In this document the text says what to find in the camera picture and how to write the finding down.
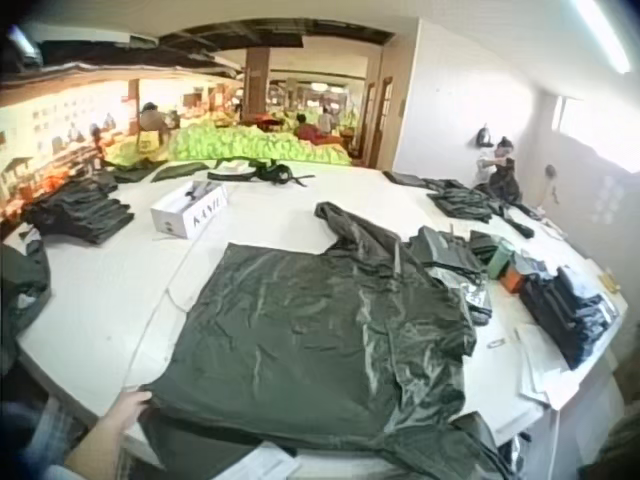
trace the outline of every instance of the white cardboard box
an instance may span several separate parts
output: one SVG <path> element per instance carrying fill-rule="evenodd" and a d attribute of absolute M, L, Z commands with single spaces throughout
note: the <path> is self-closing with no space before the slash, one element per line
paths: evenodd
<path fill-rule="evenodd" d="M 212 191 L 189 205 L 187 192 L 203 184 L 214 185 Z M 182 238 L 193 238 L 200 233 L 220 209 L 227 205 L 227 190 L 222 183 L 193 180 L 165 195 L 151 207 L 156 230 Z"/>

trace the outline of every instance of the hand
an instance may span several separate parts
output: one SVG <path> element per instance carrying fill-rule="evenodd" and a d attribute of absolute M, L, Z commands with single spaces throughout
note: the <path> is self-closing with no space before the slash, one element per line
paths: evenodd
<path fill-rule="evenodd" d="M 151 392 L 120 392 L 100 421 L 117 432 L 124 433 L 136 423 L 138 416 L 147 408 L 145 402 L 150 398 Z"/>

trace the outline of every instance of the neon green fabric pile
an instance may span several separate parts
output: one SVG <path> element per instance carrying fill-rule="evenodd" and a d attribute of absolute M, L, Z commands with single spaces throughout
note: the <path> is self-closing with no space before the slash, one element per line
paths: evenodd
<path fill-rule="evenodd" d="M 339 145 L 314 146 L 290 133 L 265 133 L 257 127 L 216 128 L 203 122 L 181 129 L 169 144 L 169 160 L 227 158 L 351 165 L 351 159 Z"/>

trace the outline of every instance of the bright window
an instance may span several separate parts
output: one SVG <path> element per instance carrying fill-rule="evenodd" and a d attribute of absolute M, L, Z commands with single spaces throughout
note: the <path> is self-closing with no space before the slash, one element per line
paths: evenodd
<path fill-rule="evenodd" d="M 560 97 L 552 128 L 589 145 L 631 173 L 640 171 L 639 111 Z"/>

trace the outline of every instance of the gray floor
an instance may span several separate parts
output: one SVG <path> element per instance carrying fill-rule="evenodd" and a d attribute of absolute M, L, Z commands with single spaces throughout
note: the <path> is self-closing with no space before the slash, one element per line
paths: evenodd
<path fill-rule="evenodd" d="M 612 376 L 613 362 L 603 357 L 580 385 L 580 391 L 560 412 L 560 430 L 553 480 L 578 478 L 577 469 L 591 463 L 607 438 L 609 429 L 624 414 L 624 402 Z M 553 444 L 551 412 L 529 431 L 527 480 L 546 480 Z"/>

